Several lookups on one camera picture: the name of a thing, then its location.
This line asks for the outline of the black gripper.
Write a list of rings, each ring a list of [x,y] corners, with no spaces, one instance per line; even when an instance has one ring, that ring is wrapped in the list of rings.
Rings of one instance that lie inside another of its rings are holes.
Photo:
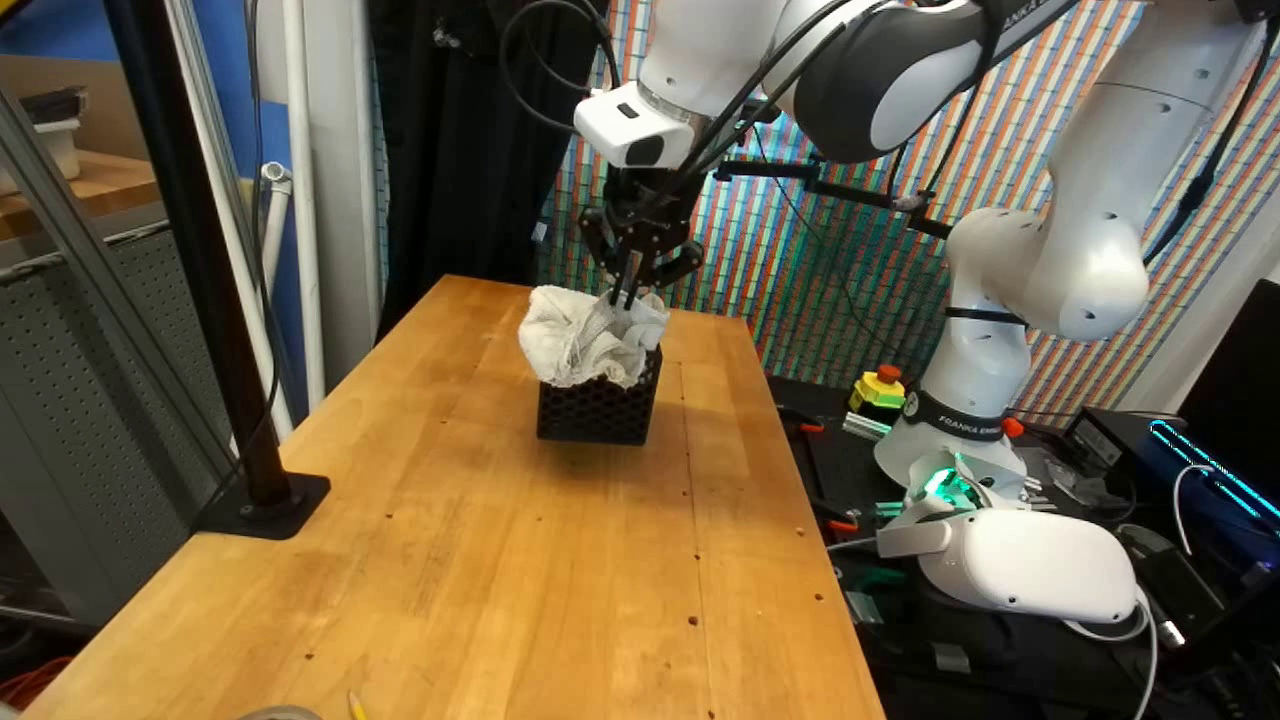
[[[602,176],[602,192],[577,220],[587,258],[615,279],[607,305],[627,313],[636,289],[670,286],[704,266],[692,239],[696,190],[676,190],[662,171]]]

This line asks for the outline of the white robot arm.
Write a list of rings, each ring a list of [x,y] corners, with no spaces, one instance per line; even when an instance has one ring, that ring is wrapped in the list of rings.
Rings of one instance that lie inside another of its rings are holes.
[[[657,0],[640,68],[592,88],[571,132],[607,164],[602,217],[678,266],[688,204],[726,129],[776,110],[828,162],[878,162],[1070,13],[1075,0]],[[949,233],[944,330],[873,446],[912,487],[949,467],[1029,478],[1005,420],[1031,341],[1106,341],[1146,305],[1146,223],[1277,26],[1277,0],[1135,0],[1133,30],[1044,143],[1044,199],[974,204]]]

